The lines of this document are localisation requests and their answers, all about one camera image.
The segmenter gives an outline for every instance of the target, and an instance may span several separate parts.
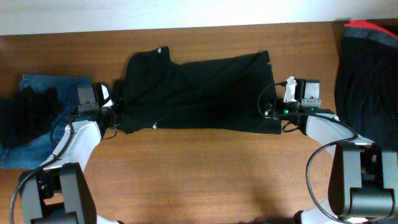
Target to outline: black fabric pile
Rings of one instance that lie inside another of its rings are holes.
[[[0,99],[0,104],[0,142],[4,148],[16,147],[49,132],[51,122],[63,110],[54,88],[40,94],[28,86],[11,99]]]
[[[267,51],[183,65],[170,60],[168,47],[139,52],[129,60],[125,79],[113,86],[113,100],[123,114],[118,129],[127,134],[152,127],[280,134],[280,121],[257,112],[258,94],[273,83]],[[264,96],[261,106],[275,100],[275,88]]]
[[[337,114],[360,135],[398,149],[398,38],[346,26],[335,99]]]

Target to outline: brown wooden surface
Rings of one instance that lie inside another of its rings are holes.
[[[23,73],[88,75],[94,82],[112,84],[123,76],[132,54],[168,45],[177,63],[268,50],[275,81],[289,76],[320,79],[322,106],[335,109],[336,43],[340,46],[342,24],[4,36],[0,97],[12,96]],[[317,147],[298,131],[264,135],[144,129],[101,142],[85,177],[98,214],[125,223],[236,223],[291,217],[313,207],[304,173]],[[331,162],[327,153],[321,153],[313,163],[312,184],[319,200],[326,197]],[[7,222],[20,173],[0,170],[0,223]],[[18,200],[18,223],[21,217]]]

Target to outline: red fabric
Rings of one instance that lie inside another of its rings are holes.
[[[344,25],[345,27],[360,27],[360,28],[365,28],[365,29],[374,29],[374,30],[378,30],[381,32],[385,32],[395,38],[398,39],[398,36],[393,34],[392,32],[386,30],[385,28],[379,27],[375,24],[372,24],[368,21],[350,21],[348,24]]]

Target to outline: dark blue garment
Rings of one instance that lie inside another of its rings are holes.
[[[89,77],[59,77],[48,75],[23,75],[19,82],[20,90],[30,86],[36,93],[43,93],[48,88],[57,89],[58,99],[64,104],[64,111],[52,122],[55,125],[58,119],[67,111],[79,105],[77,86],[90,84]],[[53,139],[59,142],[65,132],[65,123],[59,122],[55,128]],[[34,169],[51,155],[56,145],[51,143],[50,132],[26,144],[3,149],[0,146],[0,167],[3,169]]]

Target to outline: white wall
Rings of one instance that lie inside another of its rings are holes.
[[[393,17],[397,0],[0,0],[0,35]]]

